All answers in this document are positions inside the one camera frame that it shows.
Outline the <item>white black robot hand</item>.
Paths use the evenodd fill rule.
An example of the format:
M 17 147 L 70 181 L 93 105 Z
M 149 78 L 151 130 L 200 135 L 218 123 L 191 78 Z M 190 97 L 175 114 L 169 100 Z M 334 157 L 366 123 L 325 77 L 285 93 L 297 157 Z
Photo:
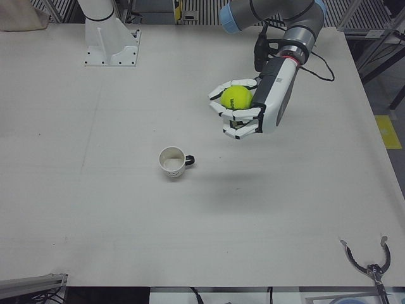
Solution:
M 298 69 L 297 60 L 288 56 L 275 57 L 269 60 L 257 77 L 231 80 L 213 89 L 208 94 L 209 105 L 222 117 L 223 133 L 234 139 L 243 139 L 251 134 L 273 132 L 288 105 Z M 225 90 L 235 86 L 255 90 L 250 108 L 231 110 L 217 102 Z

